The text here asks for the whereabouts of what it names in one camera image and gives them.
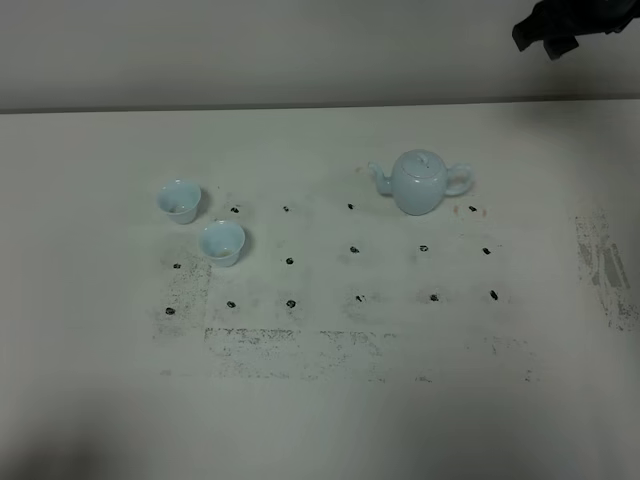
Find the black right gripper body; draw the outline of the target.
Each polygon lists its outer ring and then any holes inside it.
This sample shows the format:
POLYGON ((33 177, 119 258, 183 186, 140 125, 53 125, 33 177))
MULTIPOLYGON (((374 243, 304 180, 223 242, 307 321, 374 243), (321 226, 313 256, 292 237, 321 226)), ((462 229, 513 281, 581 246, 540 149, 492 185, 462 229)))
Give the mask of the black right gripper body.
POLYGON ((620 33, 636 18, 636 1, 540 1, 534 6, 533 13, 535 36, 542 39, 620 33))

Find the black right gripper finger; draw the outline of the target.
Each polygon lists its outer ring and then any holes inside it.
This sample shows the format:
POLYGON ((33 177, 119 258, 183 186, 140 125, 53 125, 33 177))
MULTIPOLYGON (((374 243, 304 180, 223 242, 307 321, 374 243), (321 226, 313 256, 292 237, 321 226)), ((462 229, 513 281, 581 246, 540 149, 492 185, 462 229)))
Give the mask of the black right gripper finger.
POLYGON ((534 9, 512 29, 513 41, 520 52, 533 43, 543 41, 553 33, 553 23, 545 9, 534 9))
POLYGON ((560 59, 566 53, 579 47, 574 36, 550 37, 543 40, 544 49, 550 60, 560 59))

